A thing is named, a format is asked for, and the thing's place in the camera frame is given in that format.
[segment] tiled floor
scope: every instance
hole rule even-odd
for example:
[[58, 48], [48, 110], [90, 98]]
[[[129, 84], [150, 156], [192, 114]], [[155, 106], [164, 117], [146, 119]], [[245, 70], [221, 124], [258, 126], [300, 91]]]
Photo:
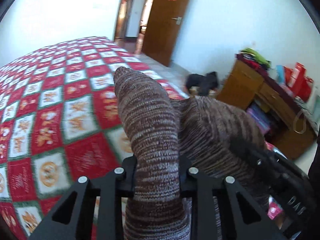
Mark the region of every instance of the tiled floor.
[[161, 63], [155, 61], [154, 59], [141, 53], [143, 37], [143, 34], [139, 34], [137, 42], [129, 42], [124, 40], [115, 40], [115, 42], [118, 46], [126, 49], [129, 53], [134, 54], [134, 56], [141, 60], [143, 63], [148, 64], [150, 68], [157, 72], [161, 77], [167, 79], [169, 82], [173, 83], [180, 90], [186, 93], [187, 91], [184, 87], [184, 84], [189, 74], [188, 71], [175, 64], [172, 64], [170, 67], [166, 67]]

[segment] wooden furniture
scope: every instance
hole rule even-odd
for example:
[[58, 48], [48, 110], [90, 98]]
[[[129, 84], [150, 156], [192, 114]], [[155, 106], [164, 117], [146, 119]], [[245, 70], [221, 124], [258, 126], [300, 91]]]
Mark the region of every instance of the wooden furniture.
[[169, 66], [189, 0], [153, 0], [142, 52]]
[[316, 134], [310, 123], [301, 114], [295, 102], [283, 99], [268, 77], [261, 75], [240, 60], [235, 65], [216, 99], [229, 105], [246, 110], [258, 97], [270, 109], [273, 109], [285, 124], [269, 142], [275, 145], [290, 159], [296, 159], [316, 140]]

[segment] bedspread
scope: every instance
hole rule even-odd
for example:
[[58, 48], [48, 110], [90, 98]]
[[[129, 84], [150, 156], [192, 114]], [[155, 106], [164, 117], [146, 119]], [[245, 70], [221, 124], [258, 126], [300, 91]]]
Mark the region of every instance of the bedspread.
[[103, 176], [132, 155], [114, 94], [120, 66], [157, 80], [173, 99], [187, 97], [106, 37], [47, 46], [0, 69], [0, 214], [18, 239], [77, 178]]

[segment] black metal bracket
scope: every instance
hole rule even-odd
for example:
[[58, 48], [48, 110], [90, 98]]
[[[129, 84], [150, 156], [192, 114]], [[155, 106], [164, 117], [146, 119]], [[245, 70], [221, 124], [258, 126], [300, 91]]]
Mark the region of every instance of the black metal bracket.
[[29, 237], [30, 240], [91, 239], [96, 197], [100, 196], [97, 239], [123, 239], [121, 197], [133, 197], [136, 157], [104, 177], [82, 176], [60, 198]]
[[280, 154], [259, 149], [242, 138], [232, 138], [230, 150], [258, 172], [289, 217], [290, 223], [281, 228], [284, 235], [291, 237], [302, 230], [316, 208], [308, 175]]
[[[233, 177], [209, 177], [192, 167], [185, 156], [180, 157], [179, 164], [181, 197], [192, 198], [191, 240], [218, 239], [216, 217], [220, 217], [224, 240], [287, 239]], [[97, 240], [122, 240], [121, 197], [134, 195], [136, 165], [137, 159], [133, 156], [102, 178], [80, 177], [29, 239], [91, 239], [95, 201], [100, 196]]]

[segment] red bag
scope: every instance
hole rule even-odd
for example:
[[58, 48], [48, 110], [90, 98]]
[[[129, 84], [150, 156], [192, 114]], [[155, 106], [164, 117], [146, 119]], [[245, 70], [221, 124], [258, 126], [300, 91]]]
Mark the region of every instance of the red bag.
[[292, 75], [292, 68], [284, 67], [285, 83], [288, 84]]
[[304, 77], [304, 80], [301, 85], [301, 89], [297, 94], [297, 96], [300, 97], [303, 101], [307, 102], [311, 94], [312, 86], [313, 86], [313, 79], [309, 77]]
[[297, 62], [296, 67], [292, 72], [291, 79], [288, 83], [288, 87], [291, 89], [294, 98], [299, 93], [302, 83], [305, 80], [304, 79], [305, 72], [306, 72], [306, 69], [304, 68], [304, 66]]

